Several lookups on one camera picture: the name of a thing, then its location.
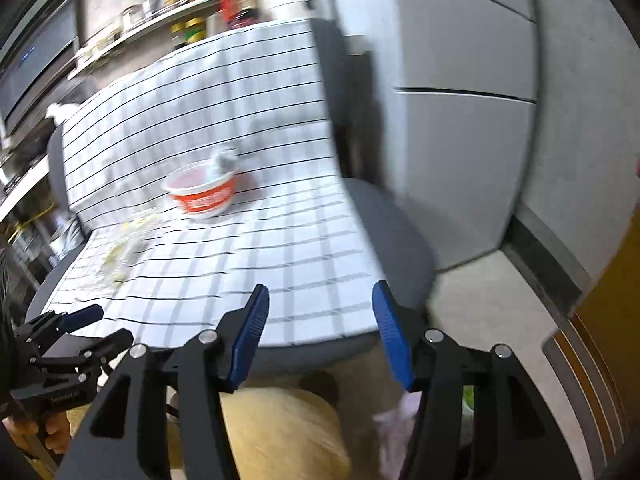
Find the bowl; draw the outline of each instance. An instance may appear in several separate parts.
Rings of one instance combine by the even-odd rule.
[[[210,218],[223,212],[234,196],[235,171],[220,173],[211,160],[172,171],[162,183],[190,218]]]

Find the orange stripe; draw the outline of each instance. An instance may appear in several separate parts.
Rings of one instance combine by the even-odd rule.
[[[607,426],[607,419],[604,416],[604,412],[602,411],[602,407],[598,401],[598,396],[591,385],[587,372],[584,370],[580,359],[578,359],[571,343],[569,343],[565,335],[562,332],[556,332],[554,339],[556,340],[556,343],[558,343],[564,357],[580,383],[584,396],[591,407],[591,412],[593,413],[593,418],[596,422],[598,433],[600,434],[600,440],[602,441],[602,448],[604,449],[607,459],[610,460],[615,453],[613,441],[611,439],[611,434],[609,433],[609,427]]]
[[[605,382],[607,390],[609,390],[609,394],[611,395],[611,399],[613,400],[613,405],[616,409],[616,412],[618,413],[620,425],[622,426],[622,434],[626,439],[629,436],[630,432],[629,423],[626,419],[624,406],[620,401],[620,393],[618,392],[616,383],[613,380],[611,372],[609,371],[609,367],[607,367],[606,362],[604,362],[600,350],[598,350],[595,341],[591,337],[591,334],[589,333],[589,330],[587,330],[587,327],[585,327],[584,323],[580,319],[580,316],[578,316],[578,314],[575,314],[569,320],[569,322],[574,326],[575,331],[578,333],[580,339],[582,339],[582,342],[587,347],[589,354],[591,354],[591,357],[593,357],[593,360],[596,363],[596,367],[602,375],[602,379]]]

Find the blue gripper pad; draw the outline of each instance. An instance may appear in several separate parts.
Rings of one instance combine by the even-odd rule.
[[[66,316],[62,317],[58,322],[58,328],[66,333],[75,332],[85,326],[91,325],[91,323],[100,321],[102,316],[104,316],[102,307],[98,304],[93,304],[77,312],[66,314]]]
[[[269,289],[256,285],[244,308],[249,309],[231,351],[231,369],[227,379],[237,388],[246,379],[269,315]]]
[[[415,381],[411,359],[412,348],[402,333],[398,322],[399,307],[385,281],[379,281],[373,286],[371,302],[385,347],[386,358],[389,360],[396,381],[401,383],[405,390],[410,390]]]

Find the yellow lid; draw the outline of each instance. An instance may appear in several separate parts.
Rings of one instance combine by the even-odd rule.
[[[187,23],[184,24],[184,26],[186,28],[189,27],[193,27],[193,25],[200,25],[201,23],[205,23],[205,19],[204,18],[193,18],[192,20],[189,20]]]
[[[196,32],[193,36],[191,36],[187,40],[187,43],[188,44],[195,43],[196,41],[204,40],[206,37],[207,37],[207,33],[204,30],[201,30],[200,32]]]

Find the brown striped trim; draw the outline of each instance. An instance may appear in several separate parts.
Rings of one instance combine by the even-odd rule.
[[[574,408],[597,477],[629,435],[609,370],[577,316],[561,323],[543,352]]]

